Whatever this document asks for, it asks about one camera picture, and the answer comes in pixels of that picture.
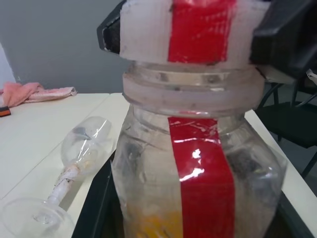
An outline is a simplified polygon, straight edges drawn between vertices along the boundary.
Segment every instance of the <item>black tray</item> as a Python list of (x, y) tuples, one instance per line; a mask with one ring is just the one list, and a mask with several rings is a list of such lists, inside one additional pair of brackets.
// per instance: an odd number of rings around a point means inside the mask
[[(124, 238), (110, 159), (95, 176), (72, 238)], [(314, 238), (284, 194), (265, 238)]]

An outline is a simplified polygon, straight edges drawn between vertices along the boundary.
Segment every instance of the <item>black chair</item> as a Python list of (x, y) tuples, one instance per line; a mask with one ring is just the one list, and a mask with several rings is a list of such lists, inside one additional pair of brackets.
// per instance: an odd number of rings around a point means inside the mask
[[(317, 146), (317, 106), (309, 102), (317, 97), (317, 87), (307, 77), (295, 82), (290, 102), (279, 103), (278, 88), (283, 84), (272, 83), (271, 89), (263, 97), (259, 107), (255, 110), (266, 128), (277, 134), (278, 141), (282, 138), (289, 140), (304, 148)], [(297, 92), (312, 94), (307, 100), (297, 102)], [(274, 104), (264, 107), (270, 95), (274, 96)], [(305, 178), (317, 162), (317, 153), (314, 154), (304, 171), (301, 173)]]

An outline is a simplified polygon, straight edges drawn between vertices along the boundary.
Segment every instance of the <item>red tape stripe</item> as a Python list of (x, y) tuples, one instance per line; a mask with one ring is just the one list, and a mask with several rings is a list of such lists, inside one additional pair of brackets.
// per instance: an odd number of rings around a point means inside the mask
[(183, 237), (234, 238), (235, 190), (214, 119), (169, 118)]
[(237, 0), (173, 0), (169, 62), (227, 60), (228, 37)]

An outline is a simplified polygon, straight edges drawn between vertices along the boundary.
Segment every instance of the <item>gray wall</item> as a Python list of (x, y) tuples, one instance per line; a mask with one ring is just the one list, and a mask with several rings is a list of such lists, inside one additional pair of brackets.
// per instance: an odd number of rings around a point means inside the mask
[(17, 82), (121, 92), (129, 62), (99, 49), (96, 29), (119, 0), (0, 0), (0, 42)]

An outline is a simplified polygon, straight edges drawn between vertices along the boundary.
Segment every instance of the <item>pink towel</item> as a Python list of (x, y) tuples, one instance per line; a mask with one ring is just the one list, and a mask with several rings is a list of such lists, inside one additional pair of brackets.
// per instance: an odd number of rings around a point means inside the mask
[(0, 89), (1, 94), (4, 104), (12, 108), (21, 103), (36, 103), (67, 98), (75, 96), (77, 92), (74, 87), (44, 89), (39, 83), (21, 85), (20, 83), (7, 82), (4, 84), (4, 88)]

